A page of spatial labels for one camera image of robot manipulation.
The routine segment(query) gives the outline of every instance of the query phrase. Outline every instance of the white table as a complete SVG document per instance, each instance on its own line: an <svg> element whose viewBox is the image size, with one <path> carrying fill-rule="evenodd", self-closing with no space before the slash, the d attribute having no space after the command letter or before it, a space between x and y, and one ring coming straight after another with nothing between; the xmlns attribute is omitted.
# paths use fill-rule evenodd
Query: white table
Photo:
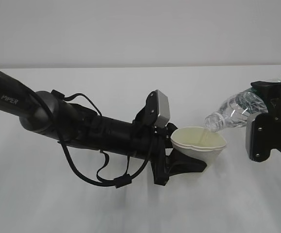
<svg viewBox="0 0 281 233"><path fill-rule="evenodd" d="M6 69L33 90L87 94L103 115L131 121L150 91L170 101L171 122L200 126L228 96L250 82L281 76L281 66ZM82 98L76 102L89 106ZM222 132L228 147L198 180L177 175L153 185L151 167L131 185L100 188L77 178L60 146L27 132L0 112L0 233L281 233L281 154L255 163L245 150L245 129ZM70 149L94 178L104 157ZM130 171L142 160L132 159ZM111 154L101 172L121 175L126 157Z"/></svg>

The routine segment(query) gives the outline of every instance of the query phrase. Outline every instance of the robotic arm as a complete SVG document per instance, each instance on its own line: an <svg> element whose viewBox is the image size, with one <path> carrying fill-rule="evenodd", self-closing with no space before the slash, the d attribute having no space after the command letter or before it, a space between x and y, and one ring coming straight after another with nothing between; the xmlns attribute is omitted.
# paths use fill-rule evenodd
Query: robotic arm
<svg viewBox="0 0 281 233"><path fill-rule="evenodd" d="M75 103L77 96L85 97L97 112ZM19 117L23 128L56 139L61 144L73 172L82 180L96 186L121 187L132 182L150 161L154 183L166 185L172 175L202 172L205 162L186 156L173 149L166 156L165 149L172 148L171 134L177 127L169 123L168 98L159 90L151 92L146 105L132 123L105 117L93 102L83 94L65 97L53 90L34 92L18 80L0 71L0 110ZM71 159L68 147L100 150L105 155L104 168L109 156L104 151L123 154L144 160L139 170L127 172L113 180L91 180L81 174Z"/></svg>
<svg viewBox="0 0 281 233"><path fill-rule="evenodd" d="M268 113L249 116L246 126L246 150L249 158L262 162L272 149L281 152L281 83L251 83L256 94L264 101Z"/></svg>

